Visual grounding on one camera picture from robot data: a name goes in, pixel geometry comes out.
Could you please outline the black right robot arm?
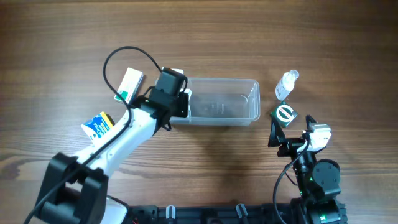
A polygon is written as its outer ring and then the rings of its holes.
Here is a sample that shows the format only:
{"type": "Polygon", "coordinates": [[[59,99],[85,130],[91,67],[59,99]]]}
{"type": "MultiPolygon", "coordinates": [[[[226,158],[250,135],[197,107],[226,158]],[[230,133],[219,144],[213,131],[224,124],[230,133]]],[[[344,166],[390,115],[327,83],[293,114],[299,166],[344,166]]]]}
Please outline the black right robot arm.
{"type": "Polygon", "coordinates": [[[287,138],[277,118],[271,119],[269,147],[278,147],[278,157],[289,157],[278,176],[272,194],[272,205],[277,223],[346,223],[346,209],[337,201],[341,193],[340,166],[331,159],[316,158],[331,138],[331,128],[306,116],[306,130],[299,138],[287,138]],[[289,212],[282,216],[277,204],[279,184],[287,171],[293,168],[300,197],[293,198],[289,212]]]}

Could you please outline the white Hansaplast plaster box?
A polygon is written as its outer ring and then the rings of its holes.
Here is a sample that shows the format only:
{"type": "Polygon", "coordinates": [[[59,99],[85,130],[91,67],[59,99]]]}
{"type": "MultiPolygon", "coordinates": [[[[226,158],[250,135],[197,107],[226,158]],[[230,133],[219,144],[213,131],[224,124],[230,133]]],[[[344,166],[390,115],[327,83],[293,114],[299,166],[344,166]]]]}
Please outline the white Hansaplast plaster box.
{"type": "Polygon", "coordinates": [[[190,119],[191,118],[190,100],[191,100],[191,97],[192,97],[192,91],[191,91],[191,89],[186,89],[185,93],[188,95],[188,100],[187,100],[188,108],[187,108],[187,117],[186,118],[190,119]]]}

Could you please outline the clear plastic container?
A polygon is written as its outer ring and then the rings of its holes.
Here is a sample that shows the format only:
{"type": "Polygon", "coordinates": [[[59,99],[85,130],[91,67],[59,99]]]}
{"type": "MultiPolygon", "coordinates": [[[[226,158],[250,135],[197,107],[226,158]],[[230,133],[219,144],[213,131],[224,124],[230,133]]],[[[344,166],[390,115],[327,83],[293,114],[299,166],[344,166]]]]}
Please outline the clear plastic container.
{"type": "Polygon", "coordinates": [[[259,83],[253,79],[190,78],[185,118],[172,117],[173,125],[248,126],[261,115],[259,83]]]}

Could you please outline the blue yellow cough drops bag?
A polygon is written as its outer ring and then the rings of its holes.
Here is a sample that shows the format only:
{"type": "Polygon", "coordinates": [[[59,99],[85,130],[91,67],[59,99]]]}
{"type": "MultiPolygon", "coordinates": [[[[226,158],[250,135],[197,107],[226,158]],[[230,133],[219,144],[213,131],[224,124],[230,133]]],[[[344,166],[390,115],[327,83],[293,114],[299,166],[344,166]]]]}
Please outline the blue yellow cough drops bag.
{"type": "Polygon", "coordinates": [[[100,114],[83,123],[81,128],[89,137],[90,141],[96,144],[114,125],[115,123],[110,115],[102,111],[100,114]]]}

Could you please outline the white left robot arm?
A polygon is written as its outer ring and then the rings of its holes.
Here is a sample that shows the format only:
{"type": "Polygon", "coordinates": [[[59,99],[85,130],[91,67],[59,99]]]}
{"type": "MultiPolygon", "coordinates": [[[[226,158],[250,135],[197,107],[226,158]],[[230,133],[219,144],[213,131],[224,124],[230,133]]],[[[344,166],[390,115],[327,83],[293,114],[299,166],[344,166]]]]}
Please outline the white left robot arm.
{"type": "Polygon", "coordinates": [[[138,96],[97,145],[72,156],[51,158],[35,207],[26,218],[46,223],[125,223],[129,207],[108,196],[110,177],[121,163],[172,117],[186,117],[189,92],[183,70],[163,68],[149,96],[138,96]]]}

